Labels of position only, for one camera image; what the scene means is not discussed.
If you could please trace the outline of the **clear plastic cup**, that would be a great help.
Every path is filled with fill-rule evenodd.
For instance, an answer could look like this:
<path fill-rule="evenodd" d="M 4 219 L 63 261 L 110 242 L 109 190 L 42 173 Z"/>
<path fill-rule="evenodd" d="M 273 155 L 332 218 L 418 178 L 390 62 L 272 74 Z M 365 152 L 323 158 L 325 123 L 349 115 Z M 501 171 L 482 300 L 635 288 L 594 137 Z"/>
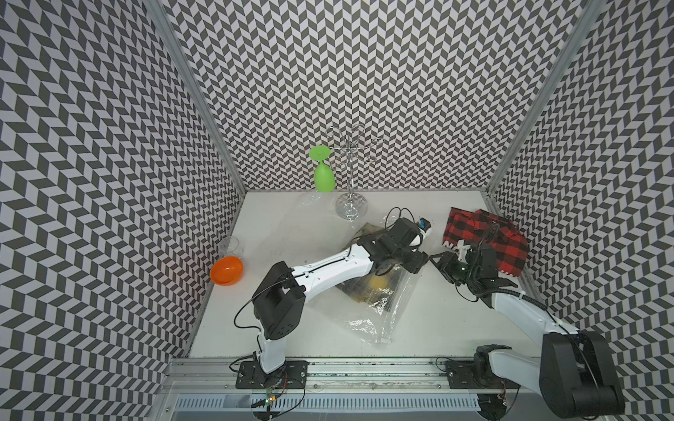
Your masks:
<path fill-rule="evenodd" d="M 217 244 L 219 259 L 226 257 L 242 257 L 242 244 L 235 236 L 226 236 Z"/>

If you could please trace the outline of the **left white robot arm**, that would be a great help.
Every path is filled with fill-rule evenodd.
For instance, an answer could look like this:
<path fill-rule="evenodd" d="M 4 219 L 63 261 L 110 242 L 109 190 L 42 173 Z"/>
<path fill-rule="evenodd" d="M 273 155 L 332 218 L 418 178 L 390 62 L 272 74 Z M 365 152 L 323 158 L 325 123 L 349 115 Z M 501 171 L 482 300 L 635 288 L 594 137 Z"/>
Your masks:
<path fill-rule="evenodd" d="M 419 248 L 430 231 L 427 219 L 400 218 L 321 261 L 293 268 L 284 261 L 274 264 L 251 298 L 260 325 L 256 361 L 263 373 L 285 365 L 286 337 L 300 324 L 307 302 L 340 283 L 382 275 L 396 266 L 419 273 L 429 259 Z"/>

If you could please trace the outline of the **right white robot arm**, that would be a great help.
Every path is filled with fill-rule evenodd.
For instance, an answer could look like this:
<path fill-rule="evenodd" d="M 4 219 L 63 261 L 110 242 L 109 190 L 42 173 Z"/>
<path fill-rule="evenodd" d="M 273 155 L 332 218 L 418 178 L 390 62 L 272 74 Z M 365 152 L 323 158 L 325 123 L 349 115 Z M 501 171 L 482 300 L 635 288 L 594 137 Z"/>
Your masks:
<path fill-rule="evenodd" d="M 560 419 L 623 414 L 625 397 L 607 340 L 561 321 L 545 303 L 500 276 L 492 247 L 471 247 L 464 257 L 446 251 L 429 260 L 449 283 L 466 286 L 477 301 L 518 326 L 538 349 L 527 357 L 491 344 L 478 347 L 472 361 L 447 360 L 451 388 L 517 385 L 541 396 Z"/>

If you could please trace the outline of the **orange plastic bowl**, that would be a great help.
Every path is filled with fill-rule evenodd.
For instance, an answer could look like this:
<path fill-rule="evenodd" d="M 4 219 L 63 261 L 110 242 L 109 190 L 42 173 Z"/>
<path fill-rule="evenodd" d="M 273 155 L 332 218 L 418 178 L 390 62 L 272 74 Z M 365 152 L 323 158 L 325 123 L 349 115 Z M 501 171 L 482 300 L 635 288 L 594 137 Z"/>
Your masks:
<path fill-rule="evenodd" d="M 226 256 L 217 260 L 210 269 L 211 281 L 219 286 L 231 286 L 243 277 L 243 261 L 236 256 Z"/>

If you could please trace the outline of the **metal glass holder stand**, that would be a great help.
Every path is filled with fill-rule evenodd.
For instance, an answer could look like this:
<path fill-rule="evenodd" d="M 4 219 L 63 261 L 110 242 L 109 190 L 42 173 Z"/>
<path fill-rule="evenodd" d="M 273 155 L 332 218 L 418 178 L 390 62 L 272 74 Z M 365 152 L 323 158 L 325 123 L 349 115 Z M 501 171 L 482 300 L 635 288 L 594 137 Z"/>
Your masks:
<path fill-rule="evenodd" d="M 328 128 L 328 147 L 333 151 L 335 165 L 340 163 L 335 172 L 341 174 L 345 182 L 345 191 L 338 196 L 335 203 L 337 215 L 353 222 L 364 217 L 368 211 L 368 202 L 363 194 L 356 191 L 356 167 L 363 164 L 371 167 L 382 154 L 384 138 L 367 134 L 363 126 L 340 129 L 336 126 Z"/>

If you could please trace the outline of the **green plastic wine glass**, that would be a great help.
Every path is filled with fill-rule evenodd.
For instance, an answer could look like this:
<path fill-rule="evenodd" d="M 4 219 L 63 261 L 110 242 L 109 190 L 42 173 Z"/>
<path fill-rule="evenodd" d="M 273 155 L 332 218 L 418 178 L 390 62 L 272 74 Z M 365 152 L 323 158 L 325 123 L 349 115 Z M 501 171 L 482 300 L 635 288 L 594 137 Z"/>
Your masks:
<path fill-rule="evenodd" d="M 326 164 L 326 161 L 331 155 L 331 150 L 327 146 L 316 146 L 310 151 L 310 158 L 317 162 L 317 167 L 314 171 L 314 183 L 317 191 L 321 193 L 328 193 L 335 189 L 336 181 L 333 170 Z"/>

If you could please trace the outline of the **red plaid shirt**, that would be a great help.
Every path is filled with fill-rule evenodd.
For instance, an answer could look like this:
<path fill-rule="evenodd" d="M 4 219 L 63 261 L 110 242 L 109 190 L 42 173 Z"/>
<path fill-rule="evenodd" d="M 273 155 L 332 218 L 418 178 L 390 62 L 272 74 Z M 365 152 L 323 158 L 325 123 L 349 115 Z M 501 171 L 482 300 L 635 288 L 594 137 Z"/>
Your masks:
<path fill-rule="evenodd" d="M 498 225 L 492 240 L 486 240 L 496 251 L 498 270 L 507 275 L 520 276 L 529 254 L 529 244 L 519 228 L 509 219 L 487 210 L 461 210 L 452 208 L 442 237 L 445 247 L 455 247 L 460 240 L 475 244 L 486 230 Z"/>

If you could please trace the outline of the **clear plastic vacuum bag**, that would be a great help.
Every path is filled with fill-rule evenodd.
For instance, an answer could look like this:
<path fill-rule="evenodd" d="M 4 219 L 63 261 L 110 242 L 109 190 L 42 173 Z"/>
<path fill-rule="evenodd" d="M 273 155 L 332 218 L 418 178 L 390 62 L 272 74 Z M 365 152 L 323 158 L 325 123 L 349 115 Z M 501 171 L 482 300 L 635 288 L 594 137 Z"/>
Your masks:
<path fill-rule="evenodd" d="M 344 331 L 376 347 L 391 344 L 419 275 L 396 264 L 382 273 L 342 282 L 314 298 L 309 306 Z"/>

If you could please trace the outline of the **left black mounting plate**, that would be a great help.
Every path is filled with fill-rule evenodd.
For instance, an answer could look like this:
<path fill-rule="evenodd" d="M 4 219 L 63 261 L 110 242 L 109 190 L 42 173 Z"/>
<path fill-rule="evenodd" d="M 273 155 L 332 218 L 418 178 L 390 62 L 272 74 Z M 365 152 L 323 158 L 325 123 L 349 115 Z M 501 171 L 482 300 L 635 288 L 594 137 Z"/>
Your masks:
<path fill-rule="evenodd" d="M 236 389 L 303 389 L 306 384 L 309 362 L 286 361 L 274 372 L 265 373 L 256 361 L 244 361 L 236 375 Z"/>

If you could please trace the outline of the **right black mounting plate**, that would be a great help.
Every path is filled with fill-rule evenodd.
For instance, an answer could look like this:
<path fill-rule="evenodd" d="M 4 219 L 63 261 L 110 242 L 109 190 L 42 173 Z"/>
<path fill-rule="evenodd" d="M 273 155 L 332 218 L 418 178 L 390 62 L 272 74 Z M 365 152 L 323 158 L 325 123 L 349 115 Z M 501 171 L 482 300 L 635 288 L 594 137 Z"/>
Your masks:
<path fill-rule="evenodd" d="M 478 374 L 471 361 L 447 360 L 443 363 L 451 389 L 518 389 L 516 382 L 502 379 L 490 371 Z"/>

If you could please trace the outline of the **black mounting plate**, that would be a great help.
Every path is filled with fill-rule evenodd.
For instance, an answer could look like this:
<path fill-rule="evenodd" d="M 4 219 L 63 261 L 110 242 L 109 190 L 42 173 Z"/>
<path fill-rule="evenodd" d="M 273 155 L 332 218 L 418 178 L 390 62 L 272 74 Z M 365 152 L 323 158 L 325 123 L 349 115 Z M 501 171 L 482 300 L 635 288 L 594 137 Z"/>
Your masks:
<path fill-rule="evenodd" d="M 236 375 L 236 389 L 303 389 L 306 384 L 309 362 L 286 361 L 274 372 L 265 373 L 256 361 L 244 361 Z"/>
<path fill-rule="evenodd" d="M 490 371 L 478 374 L 471 361 L 447 360 L 443 363 L 451 389 L 518 389 L 516 382 L 502 379 Z"/>

